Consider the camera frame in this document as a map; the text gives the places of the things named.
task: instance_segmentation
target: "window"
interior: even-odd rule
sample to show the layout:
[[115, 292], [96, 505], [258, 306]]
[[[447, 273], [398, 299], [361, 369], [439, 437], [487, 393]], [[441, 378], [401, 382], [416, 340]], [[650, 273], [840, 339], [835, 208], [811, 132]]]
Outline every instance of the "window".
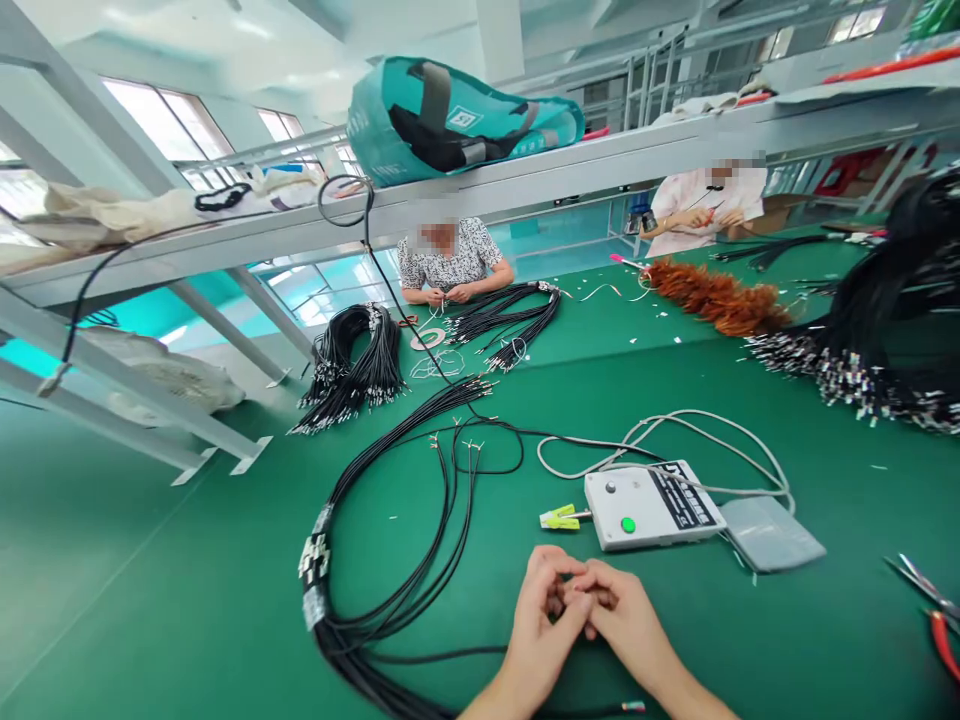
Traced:
[[257, 112], [260, 113], [260, 119], [263, 120], [263, 124], [270, 131], [270, 136], [276, 142], [293, 140], [293, 138], [303, 135], [303, 128], [295, 115], [264, 108], [257, 108]]
[[343, 171], [348, 175], [358, 175], [363, 177], [363, 170], [360, 169], [360, 163], [357, 162], [357, 156], [353, 154], [353, 148], [350, 143], [340, 143], [336, 146], [337, 157], [343, 163]]
[[[276, 142], [293, 140], [293, 138], [303, 135], [303, 126], [300, 125], [300, 121], [297, 120], [295, 115], [277, 112], [276, 110], [267, 110], [265, 108], [257, 108], [257, 112], [260, 113], [260, 119], [263, 120], [263, 124], [267, 126], [267, 130], [270, 132], [271, 137], [273, 137]], [[298, 151], [309, 149], [309, 146], [303, 145], [281, 150], [280, 152], [283, 155], [292, 155]], [[298, 160], [303, 163], [314, 165], [314, 169], [319, 170], [324, 174], [324, 176], [326, 176], [326, 170], [324, 170], [323, 164], [320, 162], [320, 158], [313, 153], [298, 155], [296, 158], [291, 158], [291, 160]]]
[[790, 47], [790, 41], [793, 39], [793, 25], [780, 28], [760, 44], [760, 51], [757, 53], [757, 62], [763, 63], [769, 60], [779, 60], [787, 54], [787, 48]]
[[43, 245], [11, 222], [45, 212], [47, 184], [10, 148], [0, 143], [0, 243]]
[[[863, 0], [853, 0], [848, 4], [859, 5]], [[880, 27], [880, 21], [883, 20], [883, 11], [886, 7], [871, 8], [870, 10], [860, 10], [849, 15], [844, 15], [837, 20], [830, 31], [828, 45], [847, 40], [855, 40], [858, 37], [869, 37]]]
[[[171, 162], [213, 160], [233, 152], [230, 143], [196, 95], [143, 83], [103, 78], [117, 101]], [[239, 180], [233, 170], [183, 172], [195, 190], [215, 190]]]

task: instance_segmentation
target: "yellow clip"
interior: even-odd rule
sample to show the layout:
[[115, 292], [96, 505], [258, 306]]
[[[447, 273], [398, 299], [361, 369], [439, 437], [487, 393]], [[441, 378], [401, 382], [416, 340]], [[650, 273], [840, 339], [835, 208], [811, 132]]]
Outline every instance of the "yellow clip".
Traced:
[[540, 521], [540, 527], [545, 527], [547, 530], [579, 530], [580, 521], [576, 518], [547, 518]]
[[564, 515], [573, 515], [577, 508], [572, 503], [551, 510], [540, 516], [540, 527], [544, 530], [579, 530], [580, 521], [576, 518], [564, 518]]

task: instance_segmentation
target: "person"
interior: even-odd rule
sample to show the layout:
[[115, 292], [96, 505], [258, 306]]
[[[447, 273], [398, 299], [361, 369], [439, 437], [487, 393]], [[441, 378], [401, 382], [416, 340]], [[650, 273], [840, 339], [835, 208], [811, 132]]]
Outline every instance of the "person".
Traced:
[[[565, 575], [572, 577], [564, 582]], [[581, 632], [588, 640], [602, 635], [673, 720], [736, 720], [680, 662], [636, 575], [550, 545], [535, 548], [527, 563], [500, 671], [460, 720], [531, 718]]]
[[397, 243], [400, 289], [411, 305], [465, 303], [513, 282], [513, 269], [479, 218], [422, 225], [415, 247]]
[[717, 232], [763, 215], [767, 169], [728, 161], [720, 167], [670, 175], [650, 205], [657, 227], [640, 237], [652, 240], [647, 257], [713, 245]]

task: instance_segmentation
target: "white tape roll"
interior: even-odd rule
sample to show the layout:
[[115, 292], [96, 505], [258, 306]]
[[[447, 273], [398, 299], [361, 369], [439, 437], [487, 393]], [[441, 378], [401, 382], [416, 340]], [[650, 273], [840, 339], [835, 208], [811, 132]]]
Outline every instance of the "white tape roll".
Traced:
[[413, 340], [410, 341], [410, 347], [414, 350], [426, 350], [427, 348], [435, 348], [437, 345], [442, 343], [447, 339], [447, 332], [442, 328], [430, 328], [429, 330], [424, 330], [420, 333], [420, 337], [423, 339], [421, 343], [414, 336]]

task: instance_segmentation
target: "gray cable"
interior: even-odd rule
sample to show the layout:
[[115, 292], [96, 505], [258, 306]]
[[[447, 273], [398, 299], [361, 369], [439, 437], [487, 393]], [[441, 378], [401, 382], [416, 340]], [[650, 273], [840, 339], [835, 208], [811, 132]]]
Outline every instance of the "gray cable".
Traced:
[[[749, 457], [746, 453], [742, 452], [741, 450], [738, 450], [732, 445], [725, 443], [723, 440], [720, 440], [719, 438], [714, 437], [713, 435], [708, 433], [706, 430], [701, 430], [696, 425], [693, 425], [687, 422], [686, 420], [681, 420], [679, 417], [677, 417], [678, 415], [685, 415], [685, 414], [704, 415], [706, 417], [710, 417], [715, 420], [724, 422], [727, 425], [730, 425], [731, 427], [734, 427], [740, 432], [742, 432], [744, 435], [749, 437], [757, 445], [760, 446], [760, 449], [763, 450], [763, 453], [767, 456], [767, 459], [770, 460], [770, 464], [773, 465], [773, 469], [776, 472], [776, 475], [771, 473], [769, 470], [763, 467], [760, 463], [758, 463], [753, 458]], [[693, 480], [688, 480], [682, 475], [676, 475], [674, 473], [667, 472], [666, 470], [663, 470], [662, 468], [658, 468], [654, 465], [648, 465], [646, 463], [614, 462], [621, 455], [624, 455], [627, 452], [630, 452], [631, 450], [636, 450], [639, 447], [640, 443], [642, 443], [650, 433], [656, 430], [661, 423], [667, 422], [667, 421], [675, 422], [680, 425], [683, 425], [684, 427], [689, 428], [690, 430], [693, 430], [703, 435], [708, 440], [712, 440], [718, 445], [725, 447], [727, 450], [730, 450], [731, 452], [739, 455], [741, 458], [746, 460], [748, 463], [753, 465], [757, 470], [763, 473], [763, 475], [766, 476], [766, 478], [770, 480], [770, 482], [773, 483], [777, 487], [777, 489], [776, 490], [734, 490], [732, 488], [711, 487], [709, 485], [701, 485], [700, 483], [695, 482]], [[641, 427], [643, 427], [644, 425], [650, 422], [653, 422], [653, 424], [650, 427], [648, 427], [636, 440], [633, 440], [633, 441], [630, 440], [630, 437], [635, 432], [637, 432]], [[747, 430], [745, 427], [738, 425], [732, 420], [727, 420], [724, 417], [720, 417], [719, 415], [714, 415], [713, 413], [706, 412], [705, 410], [675, 410], [674, 412], [669, 413], [667, 415], [651, 415], [650, 417], [646, 418], [645, 420], [641, 420], [632, 428], [630, 428], [630, 431], [623, 438], [622, 442], [609, 442], [604, 440], [586, 440], [583, 438], [565, 437], [563, 439], [570, 440], [571, 442], [574, 442], [580, 445], [596, 445], [598, 447], [619, 448], [615, 453], [613, 453], [612, 455], [608, 455], [600, 462], [594, 463], [593, 465], [588, 467], [586, 470], [582, 470], [572, 475], [567, 473], [562, 473], [559, 470], [556, 470], [546, 460], [543, 459], [543, 446], [548, 442], [552, 442], [553, 440], [560, 440], [560, 439], [561, 438], [552, 436], [552, 437], [547, 437], [541, 440], [537, 444], [537, 457], [540, 460], [540, 464], [543, 465], [544, 468], [546, 468], [549, 472], [553, 473], [557, 477], [563, 478], [565, 480], [576, 480], [578, 478], [582, 478], [587, 473], [592, 473], [592, 472], [597, 472], [602, 470], [613, 470], [615, 468], [626, 468], [626, 467], [638, 467], [638, 468], [645, 468], [647, 470], [653, 470], [661, 475], [672, 478], [677, 482], [685, 483], [687, 485], [694, 485], [702, 490], [707, 490], [709, 492], [720, 492], [720, 493], [726, 493], [728, 495], [741, 495], [743, 497], [769, 496], [769, 497], [776, 497], [776, 498], [785, 498], [786, 507], [787, 507], [787, 510], [790, 512], [790, 514], [791, 515], [795, 514], [797, 510], [797, 504], [793, 499], [793, 495], [790, 493], [790, 483], [787, 480], [787, 476], [784, 474], [783, 468], [780, 467], [780, 463], [777, 462], [777, 458], [774, 456], [772, 452], [770, 452], [770, 449], [763, 443], [763, 441], [760, 440], [760, 438], [758, 438], [752, 432]]]

